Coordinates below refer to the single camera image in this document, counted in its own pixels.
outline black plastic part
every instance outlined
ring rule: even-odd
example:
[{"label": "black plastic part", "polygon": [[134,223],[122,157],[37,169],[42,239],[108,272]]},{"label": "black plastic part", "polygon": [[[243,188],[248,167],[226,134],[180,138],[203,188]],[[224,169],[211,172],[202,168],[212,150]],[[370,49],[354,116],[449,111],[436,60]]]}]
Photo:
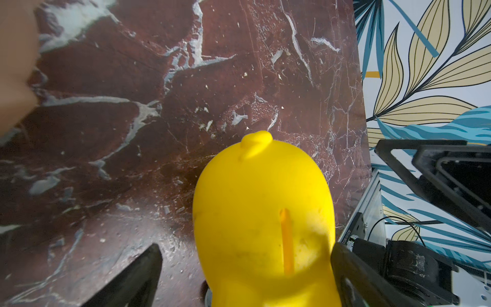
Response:
[{"label": "black plastic part", "polygon": [[425,306],[458,304],[452,293],[452,261],[410,241],[389,241],[384,278]]},{"label": "black plastic part", "polygon": [[331,254],[332,270],[343,307],[357,307],[356,291],[369,306],[421,307],[422,304],[402,295],[375,270],[336,242]]},{"label": "black plastic part", "polygon": [[82,307],[150,307],[161,269],[162,254],[154,243]]},{"label": "black plastic part", "polygon": [[419,197],[428,200],[416,178],[411,172],[392,155],[393,149],[419,149],[421,145],[466,145],[465,140],[380,140],[375,147],[375,153],[406,183]]},{"label": "black plastic part", "polygon": [[353,244],[353,253],[377,273],[383,275],[385,260],[384,246],[366,240],[356,239]]},{"label": "black plastic part", "polygon": [[[417,149],[416,178],[391,153]],[[420,198],[460,220],[491,232],[491,146],[465,140],[380,140],[375,152]]]},{"label": "black plastic part", "polygon": [[346,245],[350,240],[352,235],[357,235],[361,239],[365,239],[366,229],[365,229],[365,221],[363,220],[363,213],[358,212],[350,223],[350,228],[346,231],[342,244]]},{"label": "black plastic part", "polygon": [[437,188],[436,192],[426,188],[431,203],[491,232],[490,146],[425,145],[419,148],[412,163]]}]

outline white marble vein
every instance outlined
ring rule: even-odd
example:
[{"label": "white marble vein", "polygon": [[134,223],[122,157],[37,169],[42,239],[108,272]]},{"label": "white marble vein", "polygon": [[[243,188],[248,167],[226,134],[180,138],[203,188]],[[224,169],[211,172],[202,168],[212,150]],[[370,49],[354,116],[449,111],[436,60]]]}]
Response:
[{"label": "white marble vein", "polygon": [[46,95],[47,100],[42,104],[44,107],[52,107],[52,106],[64,106],[64,105],[70,105],[70,104],[75,104],[75,103],[100,103],[100,102],[105,102],[105,103],[133,103],[138,107],[138,116],[133,119],[133,123],[131,123],[130,130],[128,131],[124,141],[120,144],[120,146],[115,149],[113,152],[107,154],[106,156],[89,162],[89,164],[96,166],[98,168],[98,174],[101,178],[105,180],[111,180],[111,176],[104,170],[104,165],[106,165],[106,160],[110,158],[112,155],[115,153],[119,152],[121,149],[124,147],[128,146],[128,144],[133,140],[138,133],[138,130],[140,130],[142,127],[147,125],[145,121],[150,118],[150,117],[159,117],[159,113],[157,112],[157,109],[159,105],[157,105],[155,108],[152,108],[153,105],[155,105],[158,100],[154,100],[150,102],[148,105],[145,105],[140,102],[136,101],[130,101],[125,98],[118,98],[118,97],[109,97],[109,96],[97,96],[97,97],[69,97],[69,98],[62,98],[58,99],[56,97],[53,97],[52,95]]},{"label": "white marble vein", "polygon": [[327,41],[325,38],[323,38],[323,37],[322,37],[322,38],[313,37],[313,38],[311,39],[311,41],[312,41],[312,42],[314,42],[314,43],[317,43],[317,44],[319,44],[319,45],[324,44],[324,45],[328,46],[328,47],[329,47],[331,50],[336,51],[336,52],[339,52],[339,51],[341,50],[340,48],[335,48],[335,47],[334,47],[334,46],[331,44],[331,42],[328,42],[328,41]]},{"label": "white marble vein", "polygon": [[69,260],[70,256],[73,254],[75,248],[79,244],[80,240],[83,237],[83,229],[85,228],[85,224],[75,232],[75,241],[73,242],[70,250],[63,256],[61,259],[60,263],[58,264],[56,270],[46,277],[44,280],[41,280],[39,282],[34,282],[32,283],[34,286],[22,291],[21,293],[17,294],[16,296],[12,297],[11,299],[7,300],[5,303],[8,304],[23,304],[23,303],[31,303],[35,302],[41,298],[46,298],[46,297],[54,297],[57,301],[60,303],[64,304],[69,304],[69,305],[79,305],[80,303],[77,302],[68,302],[64,300],[62,297],[60,297],[59,294],[52,292],[51,288],[49,288],[47,293],[39,295],[37,297],[31,298],[29,297],[32,293],[44,289],[47,285],[49,285],[51,282],[54,282],[56,280],[56,276],[63,271],[63,268],[66,264],[66,262]]},{"label": "white marble vein", "polygon": [[287,12],[285,12],[285,9],[283,8],[283,1],[280,0],[279,3],[281,5],[281,11],[283,11],[283,14],[285,14],[285,17],[286,17],[286,19],[288,19],[288,22],[290,23],[290,27],[292,28],[293,47],[295,48],[295,51],[297,52],[302,63],[305,65],[305,68],[307,69],[308,79],[309,79],[310,83],[312,84],[312,86],[314,86],[314,82],[312,81],[312,73],[310,72],[310,66],[308,65],[307,61],[303,58],[302,51],[300,50],[300,45],[299,45],[299,42],[298,42],[297,36],[296,36],[297,35],[297,28],[295,27],[295,23],[293,22],[292,17],[290,17],[290,15]]},{"label": "white marble vein", "polygon": [[47,172],[48,176],[45,179],[38,180],[33,183],[29,189],[29,194],[40,195],[47,190],[54,188],[61,179],[58,177],[63,171],[74,169],[75,167],[62,167],[54,171]]},{"label": "white marble vein", "polygon": [[17,170],[17,172],[15,172],[15,174],[13,175],[12,180],[15,180],[15,178],[20,178],[23,180],[33,180],[34,178],[36,178],[36,175],[29,175],[29,173],[27,172],[27,168],[22,164],[15,165],[14,168]]},{"label": "white marble vein", "polygon": [[10,140],[13,139],[16,134],[18,134],[21,131],[19,128],[12,128],[10,129],[7,133],[5,133],[1,138],[0,138],[0,147],[3,147],[5,144],[10,142]]},{"label": "white marble vein", "polygon": [[42,34],[45,41],[39,53],[51,51],[68,45],[83,33],[91,24],[102,17],[109,16],[116,23],[118,19],[109,11],[116,0],[78,0],[64,7],[44,3],[41,9],[48,16],[48,24],[56,34]]},{"label": "white marble vein", "polygon": [[278,110],[274,113],[273,120],[271,121],[271,124],[268,126],[268,131],[274,126],[276,121],[278,120]]},{"label": "white marble vein", "polygon": [[[170,48],[165,55],[170,56],[173,53],[177,52],[176,55],[172,58],[172,67],[165,75],[164,75],[164,91],[165,94],[170,92],[170,88],[167,87],[168,84],[172,83],[172,79],[176,75],[178,71],[183,71],[187,69],[194,69],[201,66],[207,66],[219,62],[223,62],[229,60],[236,55],[232,55],[229,57],[220,57],[220,56],[204,56],[203,53],[203,12],[201,11],[201,7],[199,3],[201,1],[196,1],[192,5],[192,11],[195,16],[195,20],[193,26],[191,28],[191,39],[183,39],[178,43],[177,46]],[[188,52],[188,44],[191,47],[191,54]],[[184,57],[184,64],[179,65],[179,60]],[[189,59],[192,57],[193,63],[189,65]]]},{"label": "white marble vein", "polygon": [[273,55],[271,58],[271,62],[273,62],[273,65],[276,63],[276,61],[279,59],[279,57],[283,54],[283,49],[280,49],[276,51],[276,53]]},{"label": "white marble vein", "polygon": [[16,228],[19,228],[21,225],[14,225],[14,224],[11,224],[11,225],[6,225],[6,226],[0,226],[0,234],[4,234],[8,231],[11,231],[11,230],[14,230]]}]

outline red marble surface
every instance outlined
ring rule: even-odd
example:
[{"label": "red marble surface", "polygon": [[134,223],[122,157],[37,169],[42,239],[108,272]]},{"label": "red marble surface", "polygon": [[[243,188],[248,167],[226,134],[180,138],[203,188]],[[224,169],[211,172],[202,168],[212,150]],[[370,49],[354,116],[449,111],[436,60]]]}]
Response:
[{"label": "red marble surface", "polygon": [[69,40],[60,12],[106,2],[37,11],[41,45],[61,45],[0,148],[0,224],[20,225],[0,236],[5,305],[80,305],[156,242],[154,305],[201,306],[194,186],[258,130],[312,156],[342,230],[370,177],[350,0],[118,0]]}]

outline black cable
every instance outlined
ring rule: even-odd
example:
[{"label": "black cable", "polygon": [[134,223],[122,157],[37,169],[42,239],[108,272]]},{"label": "black cable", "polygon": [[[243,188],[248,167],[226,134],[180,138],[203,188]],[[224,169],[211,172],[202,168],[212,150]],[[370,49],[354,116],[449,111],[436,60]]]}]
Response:
[{"label": "black cable", "polygon": [[384,217],[384,218],[381,218],[380,220],[376,221],[375,224],[373,225],[372,227],[372,230],[370,230],[370,233],[368,234],[368,238],[367,238],[367,241],[370,240],[370,235],[372,235],[372,231],[375,229],[375,226],[377,226],[377,224],[380,222],[380,221],[383,221],[385,219],[400,219],[402,221],[404,221],[407,225],[411,226],[411,228],[416,232],[416,234],[418,235],[418,238],[421,240],[421,243],[423,243],[423,246],[426,247],[426,244],[425,242],[423,241],[423,239],[421,238],[421,236],[419,235],[419,232],[416,230],[416,228],[414,227],[414,224],[413,223],[410,223],[406,220],[404,220],[403,218],[400,218],[400,217],[395,217],[395,216],[388,216],[388,217]]}]

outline blue leaf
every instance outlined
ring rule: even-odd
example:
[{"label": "blue leaf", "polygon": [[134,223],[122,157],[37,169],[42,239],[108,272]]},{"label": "blue leaf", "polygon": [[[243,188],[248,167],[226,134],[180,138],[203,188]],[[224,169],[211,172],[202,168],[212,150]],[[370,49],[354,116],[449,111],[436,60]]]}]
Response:
[{"label": "blue leaf", "polygon": [[450,246],[454,246],[454,247],[460,247],[462,249],[471,250],[471,251],[481,251],[481,252],[491,253],[491,250],[489,250],[489,249],[476,247],[474,245],[467,244],[467,243],[445,240],[445,239],[440,239],[440,238],[433,238],[433,237],[421,236],[421,238],[423,238],[424,241],[431,241],[431,242],[450,245]]},{"label": "blue leaf", "polygon": [[406,195],[408,195],[408,196],[413,196],[413,197],[417,197],[417,198],[419,198],[419,199],[422,199],[421,197],[419,197],[418,195],[416,195],[416,194],[414,194],[414,193],[411,193],[411,194],[406,194]]},{"label": "blue leaf", "polygon": [[377,66],[379,68],[380,78],[383,73],[383,34],[384,34],[384,15],[383,15],[383,1],[380,1],[380,7],[377,11],[377,36],[375,47],[377,50]]},{"label": "blue leaf", "polygon": [[414,157],[414,155],[416,154],[416,151],[415,149],[403,149],[403,151],[405,153],[407,153],[408,155],[410,155],[411,157]]},{"label": "blue leaf", "polygon": [[476,260],[476,259],[469,257],[467,255],[464,255],[460,252],[457,252],[454,250],[449,250],[449,249],[446,249],[446,248],[441,247],[441,246],[433,245],[430,242],[425,242],[425,244],[426,244],[426,247],[433,250],[434,252],[437,252],[440,255],[443,255],[445,257],[449,257],[451,259],[454,259],[454,261],[456,261],[458,263],[462,263],[462,264],[465,264],[465,265],[468,265],[468,266],[471,266],[474,268],[478,268],[481,270],[485,270],[485,271],[488,271],[491,268],[490,266],[485,264],[486,261],[482,262],[482,261]]},{"label": "blue leaf", "polygon": [[405,196],[402,196],[402,195],[400,195],[399,193],[397,193],[397,192],[395,192],[395,191],[393,191],[393,190],[389,189],[389,188],[388,188],[388,187],[386,187],[386,186],[381,185],[381,186],[380,186],[380,189],[381,189],[382,191],[384,191],[384,192],[386,192],[386,193],[389,193],[389,194],[391,194],[391,195],[394,195],[394,196],[396,196],[396,197],[398,197],[398,198],[400,198],[400,199],[402,199],[402,200],[414,201],[414,199],[410,199],[410,198],[407,198],[407,197],[405,197]]},{"label": "blue leaf", "polygon": [[396,222],[394,222],[393,220],[391,219],[385,219],[387,222],[391,223],[392,225],[398,225]]},{"label": "blue leaf", "polygon": [[477,110],[476,109],[473,109],[473,110],[470,110],[470,111],[467,111],[468,113],[471,113],[471,114],[486,114],[488,113],[489,111],[484,111],[484,110]]},{"label": "blue leaf", "polygon": [[401,9],[400,6],[398,6],[394,2],[394,0],[389,0],[389,1],[390,1],[390,3],[392,3],[397,8],[399,13],[401,13],[402,17],[404,17],[404,19],[409,24],[409,26],[412,28],[414,33],[416,33],[416,35],[418,35],[419,39],[425,45],[426,49],[428,49],[428,51],[431,53],[431,55],[433,57],[437,57],[439,55],[438,51],[436,51],[436,49],[433,47],[433,45],[428,41],[428,39],[423,35],[423,33],[421,33],[421,31],[418,29],[418,27],[412,22],[411,18],[409,18],[409,16]]},{"label": "blue leaf", "polygon": [[365,75],[367,73],[368,60],[370,59],[370,53],[372,51],[372,44],[375,32],[375,26],[377,24],[376,13],[378,8],[374,6],[374,8],[370,11],[370,25],[368,26],[367,31],[367,40],[365,42],[365,51],[363,52],[363,68],[361,70],[361,78],[365,79]]},{"label": "blue leaf", "polygon": [[388,167],[387,165],[383,165],[383,164],[376,164],[376,163],[372,163],[372,167],[373,168],[377,168],[378,170],[387,170],[387,171],[393,171],[390,167]]},{"label": "blue leaf", "polygon": [[391,203],[387,198],[383,197],[382,196],[382,205],[385,205],[387,208],[397,212],[397,213],[402,213],[402,214],[405,214],[405,215],[410,215],[409,213],[407,213],[406,211],[402,210],[401,208],[397,207],[396,205],[394,205],[393,203]]},{"label": "blue leaf", "polygon": [[364,15],[366,11],[372,7],[375,3],[375,0],[371,0],[370,2],[364,1],[363,4],[359,4],[354,2],[353,3],[353,9],[355,13],[355,20],[358,19],[361,15]]},{"label": "blue leaf", "polygon": [[445,223],[447,225],[450,225],[450,226],[452,226],[454,228],[457,228],[457,229],[460,229],[462,231],[465,231],[468,234],[471,234],[473,236],[476,236],[476,237],[479,237],[479,238],[481,238],[483,240],[486,240],[486,241],[490,241],[491,242],[491,237],[490,236],[485,235],[484,233],[482,233],[482,232],[480,232],[480,231],[472,228],[470,225],[467,225],[464,222],[462,222],[463,224],[460,224],[460,223],[454,222],[452,220],[446,219],[444,217],[441,217],[441,216],[439,216],[437,214],[433,214],[433,213],[426,212],[426,211],[419,210],[419,209],[409,209],[409,211],[413,211],[413,212],[416,212],[416,213],[425,215],[425,216],[427,216],[427,217],[429,217],[431,219],[440,221],[440,222]]},{"label": "blue leaf", "polygon": [[358,41],[358,44],[360,43],[361,35],[363,34],[363,31],[365,30],[365,26],[367,25],[367,21],[370,18],[372,11],[373,11],[374,5],[371,4],[366,10],[369,10],[368,12],[363,11],[363,17],[358,21],[356,24],[356,39]]},{"label": "blue leaf", "polygon": [[380,131],[383,136],[389,140],[402,140],[403,138],[394,130],[392,127],[382,123],[382,121],[377,117],[377,122],[379,123]]},{"label": "blue leaf", "polygon": [[389,176],[387,174],[379,173],[379,176],[380,176],[380,178],[383,178],[383,179],[387,179],[387,180],[390,180],[390,181],[393,181],[393,182],[405,184],[404,181],[402,181],[401,179],[394,178],[394,177]]},{"label": "blue leaf", "polygon": [[467,243],[470,243],[470,244],[474,244],[474,245],[477,245],[477,246],[481,246],[481,247],[487,248],[487,249],[489,249],[491,251],[491,245],[490,244],[486,244],[484,242],[477,241],[477,240],[474,240],[472,238],[464,237],[464,236],[461,236],[459,234],[448,232],[448,231],[441,230],[441,229],[438,229],[438,228],[433,228],[433,227],[429,227],[429,226],[426,226],[426,225],[419,225],[419,226],[421,228],[424,228],[424,229],[427,229],[427,230],[430,230],[430,231],[439,233],[441,235],[444,235],[444,236],[447,236],[447,237],[450,237],[450,238],[453,238],[453,239],[461,240],[461,241],[464,241],[464,242],[467,242]]}]

